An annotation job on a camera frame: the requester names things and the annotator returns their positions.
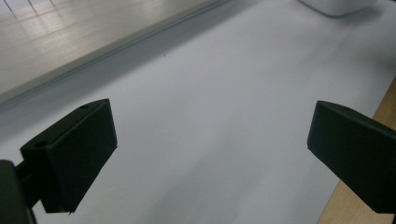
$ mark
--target white tabletop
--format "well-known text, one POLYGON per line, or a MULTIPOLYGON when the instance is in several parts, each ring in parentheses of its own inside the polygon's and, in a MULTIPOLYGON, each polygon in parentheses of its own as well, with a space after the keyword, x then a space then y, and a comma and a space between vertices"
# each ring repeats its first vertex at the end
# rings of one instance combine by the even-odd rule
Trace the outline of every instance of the white tabletop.
POLYGON ((330 19, 232 0, 0 109, 0 157, 111 101, 119 148, 71 216, 38 223, 316 223, 337 178, 306 149, 317 100, 371 117, 396 74, 396 4, 330 19))

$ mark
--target wooden surface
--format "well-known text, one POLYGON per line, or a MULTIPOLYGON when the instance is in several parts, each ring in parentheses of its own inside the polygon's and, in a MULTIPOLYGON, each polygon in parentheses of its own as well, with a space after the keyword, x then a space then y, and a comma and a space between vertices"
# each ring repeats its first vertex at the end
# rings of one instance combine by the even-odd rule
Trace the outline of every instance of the wooden surface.
POLYGON ((0 104, 224 0, 52 0, 0 15, 0 104))
MULTIPOLYGON (((376 110, 374 119, 396 130, 396 78, 376 110)), ((393 215, 375 213, 340 181, 318 224, 391 224, 392 220, 393 215)))

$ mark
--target white object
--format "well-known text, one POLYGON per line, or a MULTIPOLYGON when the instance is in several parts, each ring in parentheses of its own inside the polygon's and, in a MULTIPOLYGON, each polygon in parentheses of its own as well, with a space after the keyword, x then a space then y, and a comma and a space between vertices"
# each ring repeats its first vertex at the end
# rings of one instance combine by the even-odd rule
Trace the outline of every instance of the white object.
POLYGON ((345 16, 367 7, 376 0, 300 0, 313 9, 332 17, 345 16))

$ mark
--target wooden edge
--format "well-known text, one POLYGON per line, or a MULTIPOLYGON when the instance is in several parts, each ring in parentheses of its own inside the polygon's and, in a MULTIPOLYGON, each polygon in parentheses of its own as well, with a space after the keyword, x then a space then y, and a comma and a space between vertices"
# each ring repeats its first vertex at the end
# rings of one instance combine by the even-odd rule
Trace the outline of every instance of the wooden edge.
MULTIPOLYGON (((396 130, 396 78, 393 79, 374 120, 396 130)), ((318 224, 391 224, 394 215, 377 214, 344 182, 336 186, 318 224)))

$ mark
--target screw hole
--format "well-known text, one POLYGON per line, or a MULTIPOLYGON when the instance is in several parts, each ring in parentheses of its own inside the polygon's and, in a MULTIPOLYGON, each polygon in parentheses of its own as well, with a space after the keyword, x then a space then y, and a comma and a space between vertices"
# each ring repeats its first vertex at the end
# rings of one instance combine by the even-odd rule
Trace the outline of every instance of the screw hole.
POLYGON ((41 141, 35 144, 35 147, 44 147, 48 144, 48 141, 41 141))

